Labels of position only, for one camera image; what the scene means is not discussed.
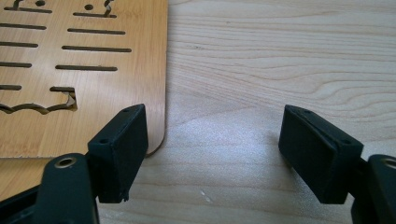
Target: light wood grain surface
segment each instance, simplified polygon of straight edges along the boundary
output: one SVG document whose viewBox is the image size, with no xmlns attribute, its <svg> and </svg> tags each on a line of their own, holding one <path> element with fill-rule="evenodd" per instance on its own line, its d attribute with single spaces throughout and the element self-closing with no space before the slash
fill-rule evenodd
<svg viewBox="0 0 396 224">
<path fill-rule="evenodd" d="M 86 153 L 105 124 L 137 104 L 146 105 L 153 153 L 164 135 L 167 1 L 118 0 L 107 18 L 103 0 L 47 0 L 42 7 L 35 2 L 21 1 L 18 10 L 14 0 L 0 2 L 0 157 Z M 3 90 L 5 85 L 21 89 Z M 72 99 L 53 87 L 72 89 Z"/>
<path fill-rule="evenodd" d="M 102 223 L 351 223 L 279 155 L 285 104 L 396 156 L 396 2 L 170 0 L 167 123 Z M 1 161 L 1 197 L 42 161 Z"/>
</svg>

